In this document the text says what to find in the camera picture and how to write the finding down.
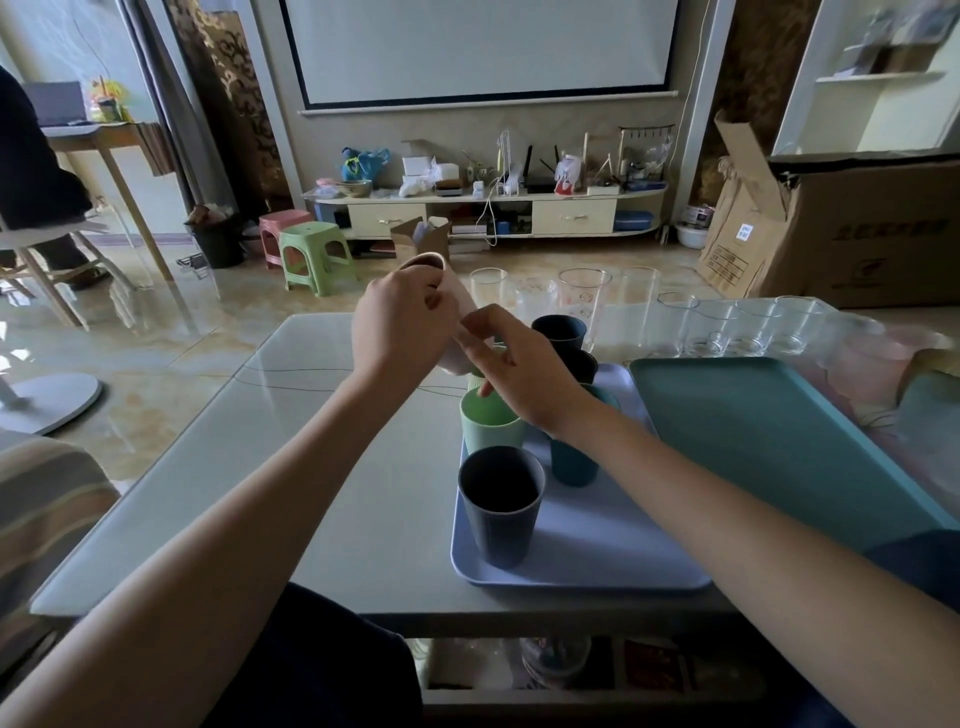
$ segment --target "hand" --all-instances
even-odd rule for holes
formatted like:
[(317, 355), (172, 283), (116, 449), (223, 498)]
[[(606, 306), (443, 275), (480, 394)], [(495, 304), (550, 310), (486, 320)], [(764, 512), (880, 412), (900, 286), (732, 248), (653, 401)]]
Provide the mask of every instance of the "hand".
[[(526, 422), (569, 441), (584, 415), (602, 404), (581, 387), (546, 337), (493, 304), (467, 315), (456, 339), (487, 382)], [(501, 358), (483, 339), (498, 334), (507, 346)]]
[(413, 391), (437, 365), (460, 319), (453, 296), (437, 291), (443, 274), (415, 265), (371, 281), (353, 314), (356, 374)]

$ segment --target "cardboard box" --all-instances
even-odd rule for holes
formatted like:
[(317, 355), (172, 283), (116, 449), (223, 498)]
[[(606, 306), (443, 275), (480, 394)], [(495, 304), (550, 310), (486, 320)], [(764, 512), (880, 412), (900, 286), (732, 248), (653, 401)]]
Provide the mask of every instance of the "cardboard box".
[(734, 172), (696, 271), (725, 298), (960, 303), (960, 156), (768, 163), (749, 124), (715, 122)]
[(390, 237), (394, 241), (394, 250), (396, 251), (396, 265), (401, 266), (414, 255), (420, 253), (439, 253), (447, 262), (450, 260), (450, 221), (445, 217), (431, 217), (430, 222), (434, 229), (428, 232), (420, 244), (414, 243), (414, 230), (417, 229), (417, 223), (422, 222), (423, 218), (418, 217), (414, 220), (408, 220), (405, 223), (390, 228)]

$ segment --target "teal tray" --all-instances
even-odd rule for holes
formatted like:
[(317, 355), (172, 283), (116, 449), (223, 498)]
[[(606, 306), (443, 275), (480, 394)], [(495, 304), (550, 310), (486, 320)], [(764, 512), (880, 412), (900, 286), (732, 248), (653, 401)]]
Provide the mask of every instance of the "teal tray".
[(850, 548), (960, 528), (776, 359), (639, 359), (630, 373), (663, 442)]

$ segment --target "marble floor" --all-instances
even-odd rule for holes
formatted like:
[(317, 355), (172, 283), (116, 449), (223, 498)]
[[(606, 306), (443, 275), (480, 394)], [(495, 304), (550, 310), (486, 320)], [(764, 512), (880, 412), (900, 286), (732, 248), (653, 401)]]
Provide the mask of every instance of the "marble floor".
[[(0, 299), (0, 372), (9, 381), (70, 371), (95, 375), (107, 386), (89, 412), (53, 436), (90, 452), (121, 490), (154, 463), (287, 316), (350, 311), (367, 280), (396, 266), (391, 259), (357, 261), (361, 283), (338, 282), (336, 295), (315, 298), (306, 288), (287, 292), (279, 272), (266, 271), (262, 261), (199, 278), (176, 263), (194, 253), (192, 246), (165, 245), (162, 251), (174, 284), (159, 277), (142, 249), (105, 247), (140, 289), (130, 293), (114, 283), (72, 295), (85, 328), (65, 327), (42, 298)], [(661, 271), (661, 289), (715, 296), (694, 272), (696, 259), (694, 251), (655, 241), (540, 240), (455, 255), (453, 265), (462, 277), (484, 266), (525, 277), (556, 276), (577, 266), (646, 265)], [(64, 295), (71, 296), (66, 290)], [(960, 308), (871, 315), (925, 323), (960, 339)]]

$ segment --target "tray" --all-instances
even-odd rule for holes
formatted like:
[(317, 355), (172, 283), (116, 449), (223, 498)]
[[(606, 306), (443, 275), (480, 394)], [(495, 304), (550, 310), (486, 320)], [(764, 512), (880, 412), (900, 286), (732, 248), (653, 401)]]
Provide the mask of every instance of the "tray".
[[(624, 367), (601, 364), (594, 383), (610, 390), (625, 414), (655, 432)], [(481, 559), (458, 494), (450, 561), (467, 581), (482, 586), (643, 590), (699, 589), (710, 583), (696, 562), (606, 473), (601, 471), (586, 488), (570, 488), (550, 472), (546, 435), (529, 427), (523, 446), (538, 457), (547, 475), (530, 553), (511, 570)], [(461, 450), (461, 462), (465, 457)]]
[(857, 551), (960, 523), (776, 359), (639, 359), (663, 442)]

